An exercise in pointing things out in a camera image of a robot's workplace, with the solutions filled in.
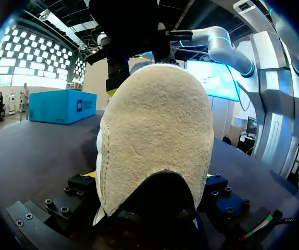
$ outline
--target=display screen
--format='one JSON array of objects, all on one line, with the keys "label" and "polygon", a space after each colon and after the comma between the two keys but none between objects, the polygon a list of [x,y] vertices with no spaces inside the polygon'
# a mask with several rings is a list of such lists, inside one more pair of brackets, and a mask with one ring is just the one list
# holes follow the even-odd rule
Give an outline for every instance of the display screen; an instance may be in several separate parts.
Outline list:
[{"label": "display screen", "polygon": [[201,82],[207,95],[239,101],[240,87],[224,64],[207,61],[187,61],[186,69]]}]

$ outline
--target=table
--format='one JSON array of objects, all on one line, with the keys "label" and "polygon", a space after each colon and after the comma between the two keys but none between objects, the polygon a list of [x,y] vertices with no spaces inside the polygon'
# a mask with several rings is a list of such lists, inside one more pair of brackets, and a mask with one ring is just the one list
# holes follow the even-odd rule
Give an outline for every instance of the table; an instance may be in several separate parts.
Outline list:
[{"label": "table", "polygon": [[[103,112],[69,126],[24,121],[0,131],[0,211],[31,199],[41,207],[59,195],[75,173],[96,168],[96,136]],[[251,201],[251,212],[264,206],[294,217],[299,190],[254,158],[215,139],[209,173],[221,173],[233,192]],[[211,249],[223,241],[204,219]],[[270,246],[288,226],[277,226],[264,240]]]}]

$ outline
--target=yellow marker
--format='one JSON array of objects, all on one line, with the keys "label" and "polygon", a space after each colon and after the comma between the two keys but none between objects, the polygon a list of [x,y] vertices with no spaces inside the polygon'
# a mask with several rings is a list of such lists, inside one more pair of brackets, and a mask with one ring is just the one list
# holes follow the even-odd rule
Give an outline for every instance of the yellow marker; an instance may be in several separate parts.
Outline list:
[{"label": "yellow marker", "polygon": [[112,97],[114,95],[114,93],[116,92],[116,90],[117,89],[109,90],[109,91],[107,91],[107,94]]},{"label": "yellow marker", "polygon": [[86,174],[82,174],[82,176],[90,176],[90,177],[96,178],[96,171],[90,172],[90,173],[86,173]]}]

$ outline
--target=floor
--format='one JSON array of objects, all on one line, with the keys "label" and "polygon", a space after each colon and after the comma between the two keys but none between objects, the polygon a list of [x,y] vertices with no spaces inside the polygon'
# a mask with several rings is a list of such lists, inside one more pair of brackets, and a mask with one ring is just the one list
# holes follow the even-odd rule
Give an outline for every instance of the floor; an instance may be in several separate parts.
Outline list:
[{"label": "floor", "polygon": [[20,115],[18,113],[12,116],[6,116],[5,120],[3,122],[0,122],[0,130],[18,123],[19,120],[20,120]]}]

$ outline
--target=person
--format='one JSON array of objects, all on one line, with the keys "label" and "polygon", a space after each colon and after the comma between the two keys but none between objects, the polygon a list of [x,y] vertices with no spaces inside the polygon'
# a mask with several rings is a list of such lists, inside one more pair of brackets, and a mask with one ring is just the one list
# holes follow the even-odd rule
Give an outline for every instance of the person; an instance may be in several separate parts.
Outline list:
[{"label": "person", "polygon": [[20,110],[20,121],[22,121],[22,113],[26,113],[26,119],[28,120],[28,99],[29,99],[29,90],[27,89],[27,83],[24,83],[23,85],[23,92],[20,92],[21,94],[21,110]]},{"label": "person", "polygon": [[4,112],[4,115],[5,115],[5,111],[3,111],[3,101],[4,101],[3,94],[0,91],[0,116],[1,116],[2,112]]}]

